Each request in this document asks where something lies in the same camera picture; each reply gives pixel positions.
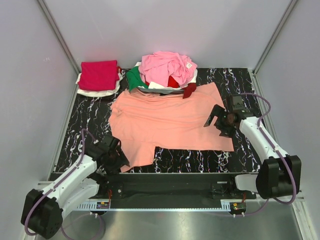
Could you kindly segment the folded red t shirt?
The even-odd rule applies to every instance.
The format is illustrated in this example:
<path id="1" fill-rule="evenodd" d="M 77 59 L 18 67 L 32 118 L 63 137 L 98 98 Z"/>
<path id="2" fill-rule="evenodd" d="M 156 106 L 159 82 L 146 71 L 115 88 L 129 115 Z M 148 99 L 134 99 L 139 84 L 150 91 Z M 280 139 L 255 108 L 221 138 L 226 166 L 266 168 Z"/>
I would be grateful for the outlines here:
<path id="1" fill-rule="evenodd" d="M 120 66 L 117 66 L 117 67 L 116 67 L 116 70 L 117 70 L 117 73 L 118 73 L 118 74 L 122 72 L 122 68 L 121 68 Z"/>

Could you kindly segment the folded white t shirt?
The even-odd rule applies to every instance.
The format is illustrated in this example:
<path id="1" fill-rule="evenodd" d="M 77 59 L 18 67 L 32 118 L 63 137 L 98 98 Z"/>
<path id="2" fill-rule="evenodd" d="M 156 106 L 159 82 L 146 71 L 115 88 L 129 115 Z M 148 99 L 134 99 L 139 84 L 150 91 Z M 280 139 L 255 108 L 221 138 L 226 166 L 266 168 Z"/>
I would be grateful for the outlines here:
<path id="1" fill-rule="evenodd" d="M 91 97 L 91 98 L 103 98 L 103 97 L 112 96 L 120 90 L 121 81 L 123 79 L 123 76 L 121 74 L 121 69 L 118 70 L 118 77 L 119 77 L 119 80 L 116 81 L 115 89 L 113 90 L 89 91 L 89 90 L 80 89 L 78 87 L 77 94 L 85 97 Z"/>

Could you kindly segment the light pink t shirt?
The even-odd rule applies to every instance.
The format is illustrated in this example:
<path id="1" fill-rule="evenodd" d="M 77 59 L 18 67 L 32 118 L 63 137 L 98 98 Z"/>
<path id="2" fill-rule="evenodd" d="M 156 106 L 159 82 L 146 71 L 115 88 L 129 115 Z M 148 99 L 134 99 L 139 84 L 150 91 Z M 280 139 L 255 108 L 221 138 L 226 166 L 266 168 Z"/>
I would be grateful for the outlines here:
<path id="1" fill-rule="evenodd" d="M 138 66 L 142 81 L 154 82 L 163 87 L 168 86 L 169 77 L 180 87 L 186 86 L 194 77 L 197 68 L 198 65 L 187 55 L 169 51 L 144 55 Z"/>

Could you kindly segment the left aluminium frame post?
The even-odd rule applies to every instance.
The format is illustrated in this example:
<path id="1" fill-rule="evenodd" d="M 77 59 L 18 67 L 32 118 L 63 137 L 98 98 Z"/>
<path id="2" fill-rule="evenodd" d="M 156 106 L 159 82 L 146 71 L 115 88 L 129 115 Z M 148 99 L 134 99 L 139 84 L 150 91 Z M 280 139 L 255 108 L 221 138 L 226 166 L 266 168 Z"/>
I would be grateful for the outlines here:
<path id="1" fill-rule="evenodd" d="M 61 46 L 66 58 L 68 59 L 70 65 L 72 66 L 74 72 L 78 75 L 80 73 L 80 68 L 73 57 L 55 19 L 53 14 L 51 13 L 47 3 L 45 0 L 36 0 L 36 3 L 38 4 L 40 10 L 42 11 L 44 18 L 48 22 L 48 25 L 50 26 L 51 30 L 53 31 L 53 34 L 55 38 L 57 39 L 59 45 Z"/>

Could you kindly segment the green t shirt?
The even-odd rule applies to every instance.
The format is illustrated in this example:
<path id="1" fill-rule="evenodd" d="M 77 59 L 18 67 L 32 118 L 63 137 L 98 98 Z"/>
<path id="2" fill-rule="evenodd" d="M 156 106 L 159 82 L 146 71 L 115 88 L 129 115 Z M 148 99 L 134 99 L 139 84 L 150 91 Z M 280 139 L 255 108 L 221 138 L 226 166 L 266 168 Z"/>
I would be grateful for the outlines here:
<path id="1" fill-rule="evenodd" d="M 127 77 L 127 82 L 128 82 L 128 90 L 130 92 L 137 87 L 142 87 L 144 89 L 148 89 L 148 85 L 145 84 L 141 79 L 138 66 L 135 66 L 131 70 L 129 70 L 126 73 L 126 77 Z"/>

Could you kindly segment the right aluminium frame post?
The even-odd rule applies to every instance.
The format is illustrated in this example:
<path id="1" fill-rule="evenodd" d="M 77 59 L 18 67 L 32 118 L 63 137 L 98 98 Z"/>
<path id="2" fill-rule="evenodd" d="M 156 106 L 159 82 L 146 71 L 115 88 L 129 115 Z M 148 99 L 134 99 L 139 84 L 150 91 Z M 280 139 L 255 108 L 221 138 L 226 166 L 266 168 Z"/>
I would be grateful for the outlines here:
<path id="1" fill-rule="evenodd" d="M 255 67 L 252 69 L 252 73 L 254 76 L 256 76 L 259 72 L 259 70 L 261 69 L 264 61 L 266 60 L 268 54 L 270 53 L 273 45 L 275 44 L 275 42 L 277 41 L 277 38 L 279 37 L 282 29 L 284 28 L 285 24 L 287 23 L 287 21 L 289 20 L 293 10 L 295 9 L 296 5 L 299 3 L 299 0 L 290 0 L 289 4 L 287 5 L 284 13 L 282 14 L 278 24 L 276 25 L 269 41 L 267 42 L 267 45 L 265 46 L 257 64 L 255 65 Z"/>

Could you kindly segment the aluminium frame post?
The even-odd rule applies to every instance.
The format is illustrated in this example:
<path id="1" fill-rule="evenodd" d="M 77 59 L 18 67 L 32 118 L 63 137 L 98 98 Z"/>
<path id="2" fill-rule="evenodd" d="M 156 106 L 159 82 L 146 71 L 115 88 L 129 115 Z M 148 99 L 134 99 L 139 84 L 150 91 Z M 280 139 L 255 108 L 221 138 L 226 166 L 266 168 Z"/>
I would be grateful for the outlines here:
<path id="1" fill-rule="evenodd" d="M 72 66 L 74 72 L 78 75 L 80 73 L 80 68 L 73 57 L 55 19 L 53 14 L 51 13 L 47 3 L 45 0 L 36 0 L 36 3 L 38 4 L 40 10 L 42 11 L 44 18 L 48 22 L 48 25 L 50 26 L 51 30 L 53 31 L 53 34 L 55 38 L 57 39 L 59 45 L 61 46 L 66 58 L 68 59 L 70 65 Z"/>
<path id="2" fill-rule="evenodd" d="M 275 42 L 277 41 L 277 38 L 279 37 L 282 29 L 284 28 L 285 24 L 287 23 L 287 21 L 289 20 L 293 10 L 295 9 L 296 5 L 299 3 L 299 0 L 290 0 L 289 4 L 287 5 L 284 13 L 282 14 L 278 24 L 276 25 L 269 41 L 267 42 L 267 45 L 265 46 L 257 64 L 255 65 L 255 67 L 252 69 L 252 73 L 254 76 L 256 76 L 259 72 L 259 70 L 261 69 L 264 61 L 266 60 L 268 54 L 270 53 L 273 45 L 275 44 Z"/>

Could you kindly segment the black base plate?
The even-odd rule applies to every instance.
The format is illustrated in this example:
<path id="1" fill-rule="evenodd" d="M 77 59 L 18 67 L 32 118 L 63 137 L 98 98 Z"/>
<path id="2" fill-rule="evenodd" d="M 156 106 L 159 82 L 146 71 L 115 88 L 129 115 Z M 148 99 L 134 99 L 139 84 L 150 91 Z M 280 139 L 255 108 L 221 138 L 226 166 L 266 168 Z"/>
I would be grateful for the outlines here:
<path id="1" fill-rule="evenodd" d="M 192 196 L 212 199 L 255 199 L 256 194 L 238 190 L 233 173 L 120 173 L 99 178 L 99 189 L 89 199 Z"/>

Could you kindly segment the salmon orange t shirt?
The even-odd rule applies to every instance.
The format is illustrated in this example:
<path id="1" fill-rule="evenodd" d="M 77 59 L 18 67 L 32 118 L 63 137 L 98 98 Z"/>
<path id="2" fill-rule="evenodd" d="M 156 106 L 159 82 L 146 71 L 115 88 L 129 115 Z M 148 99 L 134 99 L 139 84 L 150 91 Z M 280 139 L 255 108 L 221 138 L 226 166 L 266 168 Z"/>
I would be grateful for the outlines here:
<path id="1" fill-rule="evenodd" d="M 231 138 L 205 123 L 214 107 L 223 106 L 215 83 L 201 85 L 188 98 L 134 89 L 123 91 L 111 105 L 108 119 L 112 135 L 121 141 L 129 166 L 151 165 L 157 147 L 170 150 L 234 151 Z"/>

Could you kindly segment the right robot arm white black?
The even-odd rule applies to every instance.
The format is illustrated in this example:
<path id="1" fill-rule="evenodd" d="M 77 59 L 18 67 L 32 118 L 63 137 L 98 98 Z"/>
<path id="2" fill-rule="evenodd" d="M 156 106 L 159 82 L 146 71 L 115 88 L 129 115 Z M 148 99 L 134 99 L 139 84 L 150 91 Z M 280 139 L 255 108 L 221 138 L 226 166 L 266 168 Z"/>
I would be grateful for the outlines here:
<path id="1" fill-rule="evenodd" d="M 239 198 L 245 191 L 257 193 L 263 199 L 274 199 L 281 204 L 292 204 L 299 191 L 302 162 L 297 155 L 289 155 L 267 131 L 263 116 L 247 108 L 243 94 L 226 98 L 226 106 L 214 105 L 205 127 L 214 125 L 220 136 L 231 138 L 241 132 L 253 146 L 260 161 L 258 173 L 236 175 L 227 185 L 228 195 Z M 290 197 L 285 202 L 282 197 Z"/>

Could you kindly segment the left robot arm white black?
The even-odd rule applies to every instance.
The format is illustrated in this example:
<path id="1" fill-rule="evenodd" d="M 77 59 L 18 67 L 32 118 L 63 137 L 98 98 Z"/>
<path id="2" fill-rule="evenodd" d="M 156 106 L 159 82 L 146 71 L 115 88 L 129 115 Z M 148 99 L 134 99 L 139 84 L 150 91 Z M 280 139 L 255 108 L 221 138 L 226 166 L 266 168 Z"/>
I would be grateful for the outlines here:
<path id="1" fill-rule="evenodd" d="M 56 180 L 41 190 L 28 192 L 20 220 L 25 233 L 50 239 L 64 219 L 87 199 L 111 197 L 108 176 L 129 165 L 122 142 L 112 135 L 84 146 L 79 158 Z"/>

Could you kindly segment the laundry basket grey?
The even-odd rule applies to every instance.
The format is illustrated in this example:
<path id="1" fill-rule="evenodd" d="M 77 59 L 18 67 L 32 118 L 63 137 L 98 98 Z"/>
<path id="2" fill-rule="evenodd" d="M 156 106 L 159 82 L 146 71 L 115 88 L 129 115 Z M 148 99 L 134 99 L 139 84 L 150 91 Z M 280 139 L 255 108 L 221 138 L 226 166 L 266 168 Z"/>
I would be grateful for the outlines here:
<path id="1" fill-rule="evenodd" d="M 144 87 L 138 86 L 137 89 L 143 93 L 161 94 L 161 95 L 183 94 L 184 93 L 183 89 L 177 89 L 177 88 L 156 89 L 156 88 L 144 88 Z"/>

